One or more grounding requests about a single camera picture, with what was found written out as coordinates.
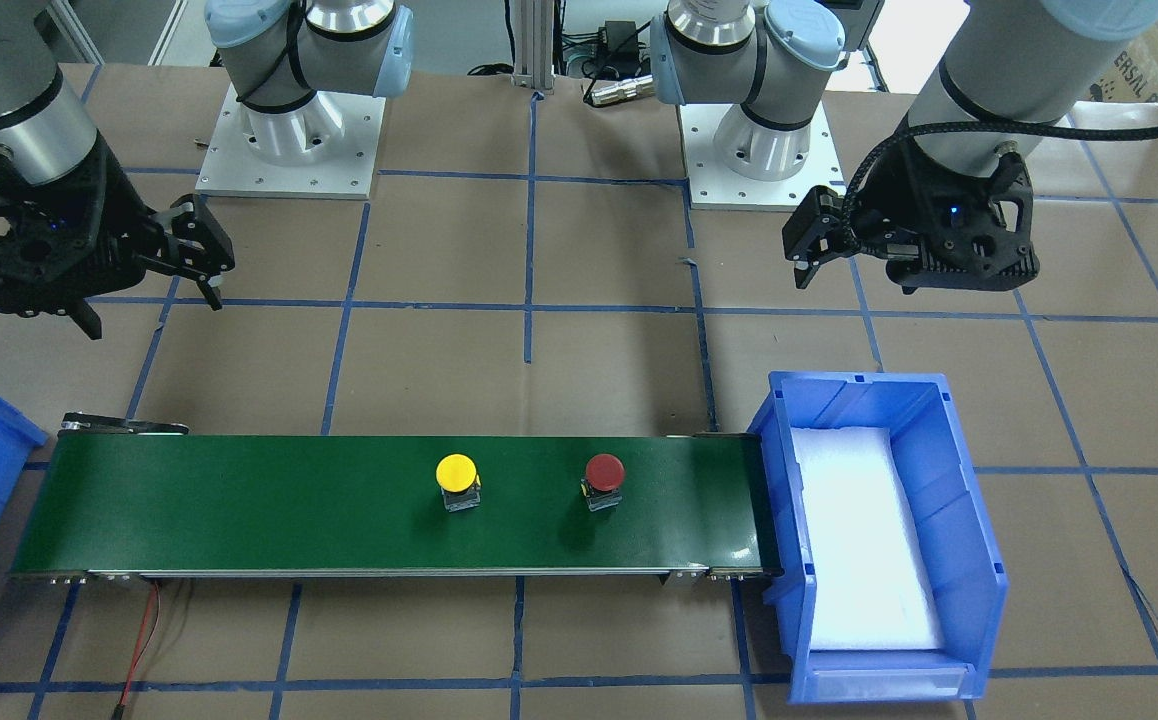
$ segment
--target green conveyor belt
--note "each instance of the green conveyor belt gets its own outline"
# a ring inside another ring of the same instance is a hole
[[[477,462],[447,512],[437,462]],[[599,451],[624,500],[588,512]],[[779,566],[756,438],[59,438],[13,573],[313,576]]]

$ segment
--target black cable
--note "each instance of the black cable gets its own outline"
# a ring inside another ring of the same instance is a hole
[[[868,72],[872,74],[872,85],[875,87],[875,90],[891,91],[891,87],[886,85],[886,78],[881,78],[881,60],[877,60],[877,52],[872,49],[872,41],[864,41],[859,50],[863,51],[863,64],[867,65]]]
[[[599,63],[598,61],[593,61],[593,65],[598,66],[598,72],[593,74],[592,82],[588,82],[588,90],[584,91],[582,101],[585,102],[585,104],[593,105],[592,90],[593,90],[594,87],[598,87],[598,76],[599,76],[599,74],[602,73],[602,69],[606,69],[606,68],[610,67],[610,65],[607,65],[606,61],[610,60],[615,56],[618,56],[620,51],[623,50],[624,46],[628,45],[629,42],[631,42],[633,39],[633,37],[637,37],[642,32],[646,31],[646,28],[648,28],[648,27],[651,27],[651,20],[646,20],[646,22],[644,22],[640,27],[638,27],[637,29],[635,29],[631,35],[629,35],[628,37],[625,37],[624,41],[621,42],[620,45],[616,46],[614,50],[607,50],[606,51],[606,57],[602,58],[601,61],[599,61]],[[620,71],[616,69],[615,74],[620,74]]]
[[[512,65],[506,63],[488,63],[469,69],[468,74],[470,76],[510,76],[512,74]]]
[[[263,79],[261,79],[259,82],[256,82],[255,87],[251,87],[250,90],[242,91],[242,94],[237,95],[237,102],[245,102],[247,100],[250,100],[250,97],[252,97],[261,87],[267,85],[269,79],[272,79],[272,76],[277,74],[277,71],[281,68],[286,58],[290,58],[291,53],[294,53],[294,46],[296,42],[299,42],[299,29],[300,27],[303,27],[305,22],[308,22],[308,0],[292,0],[286,15],[286,45],[283,46],[281,53],[277,54],[277,59],[273,60],[272,67],[269,67],[267,72],[263,74]]]
[[[512,35],[512,0],[503,0],[503,27],[507,28],[507,51],[516,67],[516,36]]]
[[[560,56],[560,24],[566,22],[565,15],[562,14],[563,5],[560,1],[552,3],[552,73],[556,74],[564,74],[566,72]]]
[[[893,149],[900,142],[913,140],[922,135],[944,135],[951,132],[989,132],[1002,135],[1035,135],[1054,137],[1060,140],[1079,140],[1086,142],[1135,142],[1143,140],[1158,140],[1158,126],[1144,128],[1064,128],[1046,126],[1045,124],[1023,123],[1014,120],[1001,122],[962,122],[962,123],[930,123],[925,126],[906,128],[896,132],[895,135],[885,138],[877,144],[864,156],[859,168],[855,170],[853,177],[845,190],[845,197],[841,200],[841,210],[846,221],[853,222],[853,206],[858,203],[859,186],[864,178],[867,178],[877,160],[881,159],[887,150]]]

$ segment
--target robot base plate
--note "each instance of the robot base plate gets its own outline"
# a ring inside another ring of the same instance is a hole
[[[809,188],[826,184],[844,190],[836,145],[827,127],[823,106],[811,120],[811,149],[806,164],[786,181],[762,182],[740,176],[721,162],[712,145],[717,126],[730,105],[682,105],[681,150],[690,178],[690,205],[699,210],[797,210]]]
[[[313,166],[281,167],[265,163],[247,146],[241,132],[237,94],[228,87],[214,135],[205,152],[196,191],[228,197],[317,197],[317,199],[369,200],[379,130],[383,127],[384,100],[368,95],[330,91],[345,118],[343,149]]]

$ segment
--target brown paper floor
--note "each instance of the brown paper floor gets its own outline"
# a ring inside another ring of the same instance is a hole
[[[67,68],[151,204],[195,183],[221,69]],[[826,100],[843,168],[911,97]],[[1152,122],[1082,105],[1085,127]],[[210,200],[210,313],[151,278],[103,341],[0,316],[0,395],[200,433],[743,429],[775,369],[948,375],[1012,588],[983,701],[789,707],[758,585],[653,579],[169,585],[129,717],[1158,717],[1158,141],[1045,141],[1045,272],[903,297],[877,260],[794,291],[783,215],[686,205],[674,111],[415,78],[374,201]],[[690,265],[684,259],[694,260]],[[104,717],[144,590],[7,582],[47,449],[0,524],[0,720]]]

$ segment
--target white foam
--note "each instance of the white foam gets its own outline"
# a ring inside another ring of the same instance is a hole
[[[812,651],[936,651],[939,616],[886,428],[793,428],[818,600]]]

